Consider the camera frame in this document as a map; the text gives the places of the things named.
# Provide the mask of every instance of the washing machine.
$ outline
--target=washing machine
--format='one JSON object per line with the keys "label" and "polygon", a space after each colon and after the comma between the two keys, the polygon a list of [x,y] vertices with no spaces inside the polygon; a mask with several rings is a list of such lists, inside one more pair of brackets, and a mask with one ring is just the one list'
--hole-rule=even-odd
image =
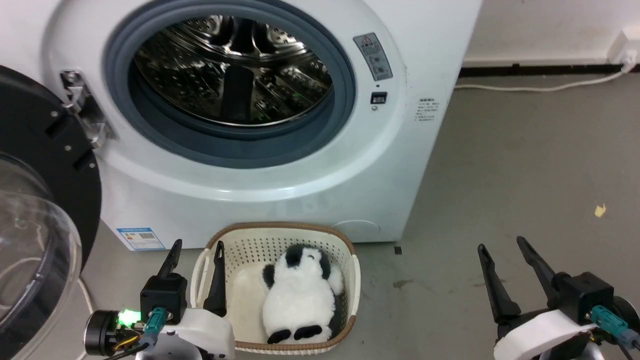
{"label": "washing machine", "polygon": [[399,241],[481,0],[2,3],[3,91],[60,102],[24,116],[158,250],[237,222]]}

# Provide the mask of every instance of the stainless steel drum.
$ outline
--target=stainless steel drum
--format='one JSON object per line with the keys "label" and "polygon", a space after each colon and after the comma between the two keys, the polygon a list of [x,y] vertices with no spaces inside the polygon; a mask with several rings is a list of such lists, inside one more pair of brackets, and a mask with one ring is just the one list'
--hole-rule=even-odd
{"label": "stainless steel drum", "polygon": [[332,88],[323,63],[285,30],[222,15],[163,29],[135,63],[172,106],[226,126],[294,121]]}

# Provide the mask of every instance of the door hinge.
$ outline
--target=door hinge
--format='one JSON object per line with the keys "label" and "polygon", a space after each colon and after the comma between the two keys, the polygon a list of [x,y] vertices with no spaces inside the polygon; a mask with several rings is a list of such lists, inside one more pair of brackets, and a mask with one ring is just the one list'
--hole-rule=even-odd
{"label": "door hinge", "polygon": [[103,146],[107,139],[113,137],[113,130],[95,102],[82,74],[76,70],[63,71],[60,73],[60,79],[69,99],[63,104],[64,108],[80,122],[94,149]]}

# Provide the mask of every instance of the panda plush toy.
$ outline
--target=panda plush toy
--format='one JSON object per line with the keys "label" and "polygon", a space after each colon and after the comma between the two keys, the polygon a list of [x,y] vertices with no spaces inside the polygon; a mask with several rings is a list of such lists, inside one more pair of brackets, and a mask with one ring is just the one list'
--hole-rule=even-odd
{"label": "panda plush toy", "polygon": [[293,245],[262,277],[269,288],[262,307],[267,343],[322,343],[340,331],[342,272],[324,251]]}

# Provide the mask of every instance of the white robot arm casing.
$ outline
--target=white robot arm casing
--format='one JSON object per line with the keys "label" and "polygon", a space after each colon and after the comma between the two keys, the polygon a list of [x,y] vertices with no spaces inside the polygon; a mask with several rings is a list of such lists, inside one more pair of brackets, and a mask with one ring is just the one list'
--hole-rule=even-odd
{"label": "white robot arm casing", "polygon": [[[210,354],[209,358],[203,357],[198,348]],[[139,352],[136,360],[233,360],[235,356],[231,323],[208,310],[186,309],[180,324],[166,325],[156,346]]]}
{"label": "white robot arm casing", "polygon": [[493,356],[495,360],[529,360],[595,327],[578,325],[560,310],[549,311],[506,334],[495,345]]}

